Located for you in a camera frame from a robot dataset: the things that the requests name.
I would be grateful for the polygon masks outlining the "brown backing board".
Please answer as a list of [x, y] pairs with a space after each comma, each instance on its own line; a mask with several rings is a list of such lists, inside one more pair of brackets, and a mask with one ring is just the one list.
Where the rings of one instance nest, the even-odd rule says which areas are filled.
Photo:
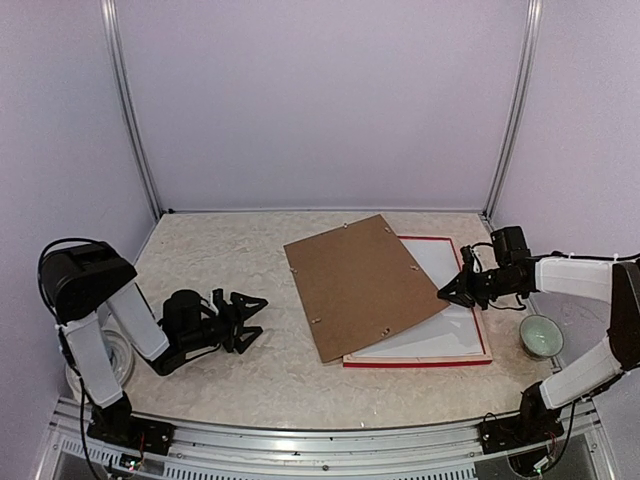
[[449, 307], [380, 214], [289, 243], [284, 251], [323, 363]]

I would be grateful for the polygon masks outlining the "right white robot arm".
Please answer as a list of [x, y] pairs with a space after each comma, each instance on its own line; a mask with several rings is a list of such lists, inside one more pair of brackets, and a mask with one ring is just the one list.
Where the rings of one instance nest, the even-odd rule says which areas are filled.
[[519, 226], [491, 233], [487, 247], [496, 263], [483, 269], [475, 248], [461, 249], [460, 272], [437, 295], [450, 303], [488, 309], [513, 295], [538, 295], [540, 312], [557, 315], [562, 332], [574, 334], [560, 371], [527, 388], [511, 433], [523, 444], [535, 442], [561, 410], [584, 396], [597, 395], [639, 366], [639, 257], [532, 254]]

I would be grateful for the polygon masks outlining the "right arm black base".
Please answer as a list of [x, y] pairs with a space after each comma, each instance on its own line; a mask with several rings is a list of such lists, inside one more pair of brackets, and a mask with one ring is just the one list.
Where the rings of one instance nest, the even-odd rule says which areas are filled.
[[485, 455], [534, 445], [564, 434], [564, 427], [558, 420], [524, 424], [519, 415], [503, 418], [486, 415], [477, 429]]

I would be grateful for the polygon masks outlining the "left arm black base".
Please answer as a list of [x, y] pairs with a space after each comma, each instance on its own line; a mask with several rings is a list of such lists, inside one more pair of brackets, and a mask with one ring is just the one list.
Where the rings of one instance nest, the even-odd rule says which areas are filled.
[[166, 456], [175, 433], [173, 424], [140, 417], [130, 417], [127, 426], [107, 426], [97, 420], [87, 429], [90, 438], [143, 454]]

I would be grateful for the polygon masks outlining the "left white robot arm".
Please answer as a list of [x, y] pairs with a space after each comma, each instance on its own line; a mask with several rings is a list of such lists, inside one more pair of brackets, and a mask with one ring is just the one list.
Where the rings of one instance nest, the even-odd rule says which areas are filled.
[[121, 445], [133, 443], [140, 424], [116, 379], [104, 325], [112, 320], [129, 345], [159, 376], [223, 349], [244, 353], [262, 334], [247, 320], [264, 310], [264, 298], [218, 288], [208, 298], [177, 290], [156, 317], [137, 283], [137, 270], [105, 241], [70, 237], [43, 248], [37, 261], [41, 299], [56, 322], [92, 423]]

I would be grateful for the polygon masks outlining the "green ceramic bowl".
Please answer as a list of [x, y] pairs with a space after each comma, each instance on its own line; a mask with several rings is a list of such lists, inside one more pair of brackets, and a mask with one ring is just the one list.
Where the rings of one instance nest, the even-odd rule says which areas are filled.
[[525, 317], [519, 326], [519, 338], [525, 353], [538, 360], [552, 358], [564, 347], [564, 337], [559, 326], [542, 315]]

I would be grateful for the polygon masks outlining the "front aluminium rail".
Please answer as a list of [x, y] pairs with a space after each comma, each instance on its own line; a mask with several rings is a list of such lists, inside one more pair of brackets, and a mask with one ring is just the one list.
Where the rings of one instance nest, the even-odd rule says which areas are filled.
[[175, 421], [166, 455], [83, 440], [80, 410], [61, 398], [45, 437], [38, 479], [514, 479], [512, 466], [539, 446], [486, 454], [479, 419], [356, 430], [282, 430]]

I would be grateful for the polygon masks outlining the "right aluminium corner post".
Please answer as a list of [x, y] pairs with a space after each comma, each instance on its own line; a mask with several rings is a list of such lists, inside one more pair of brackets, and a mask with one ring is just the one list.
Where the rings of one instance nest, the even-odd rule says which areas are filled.
[[488, 224], [493, 222], [496, 215], [516, 146], [535, 62], [543, 4], [544, 2], [542, 0], [530, 0], [527, 2], [524, 35], [516, 71], [514, 91], [499, 149], [496, 169], [482, 210], [482, 216]]

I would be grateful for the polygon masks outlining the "aluminium corner post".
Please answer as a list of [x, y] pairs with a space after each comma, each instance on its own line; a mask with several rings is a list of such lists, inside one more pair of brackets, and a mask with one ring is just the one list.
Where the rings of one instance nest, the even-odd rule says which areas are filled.
[[496, 169], [482, 210], [482, 216], [488, 224], [493, 222], [496, 215], [516, 146], [535, 62], [543, 4], [544, 2], [542, 0], [530, 0], [527, 2], [524, 35], [516, 71], [514, 91], [499, 149]]
[[163, 209], [147, 159], [128, 81], [124, 48], [118, 22], [117, 4], [114, 0], [101, 0], [100, 10], [125, 132], [151, 215], [154, 221], [158, 222], [163, 215]]

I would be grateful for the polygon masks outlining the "left aluminium corner post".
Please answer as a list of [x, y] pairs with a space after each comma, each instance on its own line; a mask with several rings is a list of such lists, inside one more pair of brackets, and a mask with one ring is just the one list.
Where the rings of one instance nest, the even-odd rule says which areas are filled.
[[124, 48], [118, 22], [117, 4], [114, 0], [101, 0], [100, 10], [125, 132], [151, 215], [154, 221], [158, 222], [163, 215], [163, 209], [147, 159], [128, 81]]

